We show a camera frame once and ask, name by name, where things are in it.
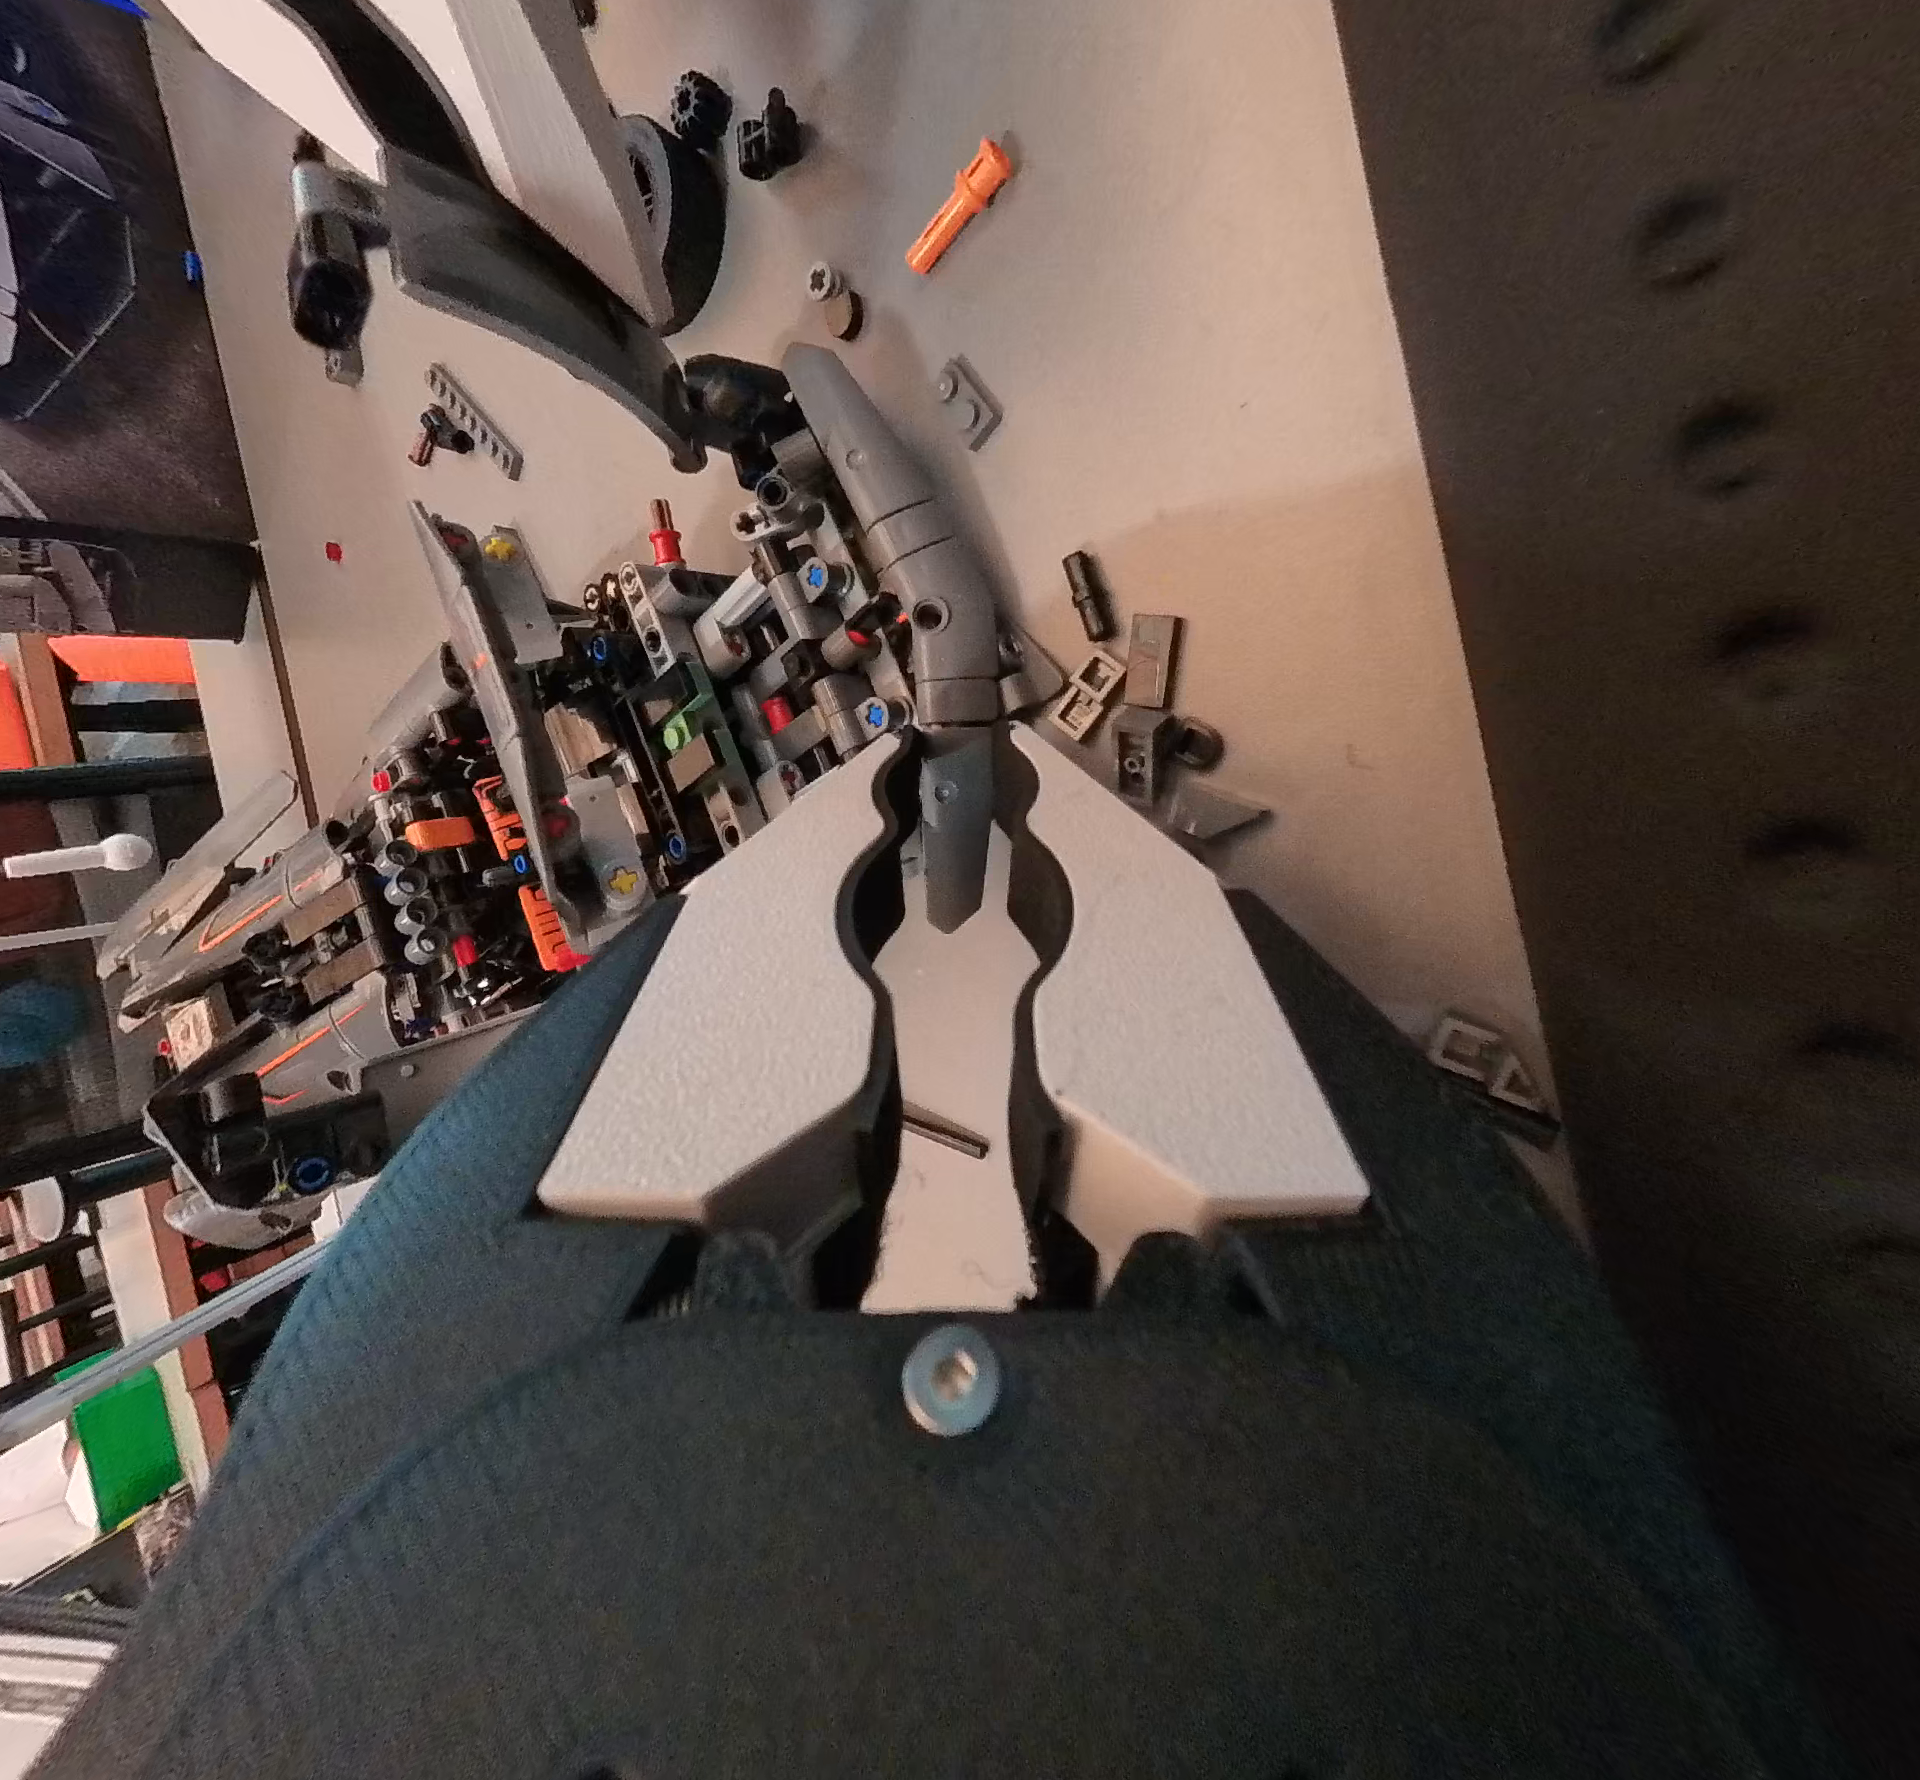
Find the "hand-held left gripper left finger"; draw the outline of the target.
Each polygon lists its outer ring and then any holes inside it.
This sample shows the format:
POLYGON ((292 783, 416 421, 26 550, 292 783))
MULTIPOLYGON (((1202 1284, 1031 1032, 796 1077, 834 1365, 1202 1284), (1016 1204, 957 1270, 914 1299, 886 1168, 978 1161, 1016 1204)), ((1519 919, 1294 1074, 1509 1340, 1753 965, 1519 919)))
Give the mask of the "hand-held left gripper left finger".
POLYGON ((562 1217, 839 1225, 880 1105, 850 892, 891 834, 881 736, 692 882, 538 1186, 562 1217))

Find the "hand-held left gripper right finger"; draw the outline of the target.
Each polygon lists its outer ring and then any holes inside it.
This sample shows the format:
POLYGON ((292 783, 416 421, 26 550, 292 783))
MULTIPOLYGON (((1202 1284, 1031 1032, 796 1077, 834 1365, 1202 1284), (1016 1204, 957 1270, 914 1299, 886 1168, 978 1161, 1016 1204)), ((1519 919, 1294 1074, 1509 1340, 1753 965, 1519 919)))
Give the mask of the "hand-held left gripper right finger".
POLYGON ((1007 738, 1007 1144, 1083 1239, 1352 1219, 1367 1181, 1223 884, 1076 764, 1007 738))

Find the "orange lego axle piece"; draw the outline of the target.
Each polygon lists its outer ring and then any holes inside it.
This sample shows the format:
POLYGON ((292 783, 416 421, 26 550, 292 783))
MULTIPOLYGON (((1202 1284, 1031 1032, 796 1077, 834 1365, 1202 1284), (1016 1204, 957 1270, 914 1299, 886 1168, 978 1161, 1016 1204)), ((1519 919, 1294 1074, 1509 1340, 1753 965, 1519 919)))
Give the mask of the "orange lego axle piece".
POLYGON ((926 277, 978 216, 993 208, 1011 177, 1013 161, 1005 148, 993 137, 980 137, 971 161, 955 170, 948 197, 907 250, 907 266, 926 277))

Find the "grey lego car model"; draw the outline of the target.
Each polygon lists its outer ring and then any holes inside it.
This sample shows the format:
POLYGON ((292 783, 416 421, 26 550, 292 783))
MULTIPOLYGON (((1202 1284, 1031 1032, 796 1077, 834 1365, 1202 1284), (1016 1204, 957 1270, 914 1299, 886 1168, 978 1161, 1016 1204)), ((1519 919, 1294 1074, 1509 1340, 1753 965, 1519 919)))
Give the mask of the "grey lego car model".
POLYGON ((166 1225, 232 1255, 304 1232, 367 1181, 432 1062, 463 1077, 627 921, 735 853, 866 744, 926 738, 933 897, 975 904, 993 729, 1014 636, 948 507, 845 364, 726 355, 680 368, 658 335, 491 187, 385 151, 376 182, 299 136, 286 292, 323 352, 359 341, 367 255, 396 286, 548 352, 654 424, 679 468, 707 449, 747 500, 747 567, 685 561, 651 507, 648 564, 549 595, 513 526, 412 507, 444 632, 371 719, 331 813, 249 868, 278 779, 183 856, 101 952, 121 1024, 161 1034, 142 1119, 171 1166, 166 1225))

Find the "black lego wheel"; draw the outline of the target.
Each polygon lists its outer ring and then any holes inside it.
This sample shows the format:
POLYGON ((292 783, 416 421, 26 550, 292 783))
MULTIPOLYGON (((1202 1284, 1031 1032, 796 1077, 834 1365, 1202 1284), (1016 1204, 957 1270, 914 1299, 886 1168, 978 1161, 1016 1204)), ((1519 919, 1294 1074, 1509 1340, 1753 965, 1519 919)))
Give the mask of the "black lego wheel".
POLYGON ((706 308, 726 249, 721 178, 690 141, 660 122, 627 113, 615 126, 633 170, 667 287, 655 330, 673 337, 706 308))

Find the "dark blurred lego piece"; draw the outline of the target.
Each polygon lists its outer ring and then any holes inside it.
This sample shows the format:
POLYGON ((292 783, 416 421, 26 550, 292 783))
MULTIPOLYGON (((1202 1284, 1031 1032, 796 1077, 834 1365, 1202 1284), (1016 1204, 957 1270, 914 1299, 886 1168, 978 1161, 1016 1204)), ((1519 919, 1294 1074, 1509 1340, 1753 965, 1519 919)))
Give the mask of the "dark blurred lego piece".
POLYGON ((1501 1135, 1535 1153, 1553 1153, 1562 1125, 1519 1051, 1498 1027, 1442 1013, 1428 1036, 1428 1064, 1445 1074, 1501 1135))

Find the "grey lego gear rack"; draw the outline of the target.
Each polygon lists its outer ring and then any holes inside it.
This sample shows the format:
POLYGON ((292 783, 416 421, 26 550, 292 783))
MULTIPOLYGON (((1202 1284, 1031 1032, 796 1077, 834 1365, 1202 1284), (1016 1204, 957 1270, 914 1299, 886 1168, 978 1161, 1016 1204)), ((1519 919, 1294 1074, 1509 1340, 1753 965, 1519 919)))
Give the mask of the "grey lego gear rack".
POLYGON ((520 481, 523 451, 444 364, 428 364, 424 385, 426 406, 440 404, 473 437, 473 454, 483 457, 506 481, 520 481))

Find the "black lego set box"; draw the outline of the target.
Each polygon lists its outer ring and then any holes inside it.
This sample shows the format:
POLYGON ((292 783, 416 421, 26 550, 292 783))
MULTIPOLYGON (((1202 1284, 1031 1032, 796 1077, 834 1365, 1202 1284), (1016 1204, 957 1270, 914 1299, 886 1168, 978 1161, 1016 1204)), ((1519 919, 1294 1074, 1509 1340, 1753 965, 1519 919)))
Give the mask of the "black lego set box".
POLYGON ((237 641, 251 500, 136 16, 2 0, 2 627, 237 641))

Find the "orange plastic crate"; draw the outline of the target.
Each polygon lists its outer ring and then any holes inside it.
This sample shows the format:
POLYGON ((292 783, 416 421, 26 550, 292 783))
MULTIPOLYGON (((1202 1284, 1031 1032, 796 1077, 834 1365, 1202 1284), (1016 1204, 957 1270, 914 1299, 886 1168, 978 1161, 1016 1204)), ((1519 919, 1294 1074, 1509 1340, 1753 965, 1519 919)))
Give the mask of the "orange plastic crate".
POLYGON ((2 636, 2 769, 202 752, 186 641, 35 632, 2 636))

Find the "green box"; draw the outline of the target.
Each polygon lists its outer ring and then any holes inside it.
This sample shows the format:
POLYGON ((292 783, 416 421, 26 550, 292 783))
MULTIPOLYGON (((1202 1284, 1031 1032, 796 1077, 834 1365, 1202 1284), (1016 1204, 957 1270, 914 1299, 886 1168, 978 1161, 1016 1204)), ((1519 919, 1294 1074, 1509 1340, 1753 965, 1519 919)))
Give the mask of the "green box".
POLYGON ((122 1527, 184 1482, 155 1369, 121 1379, 84 1400, 72 1418, 96 1526, 105 1533, 122 1527))

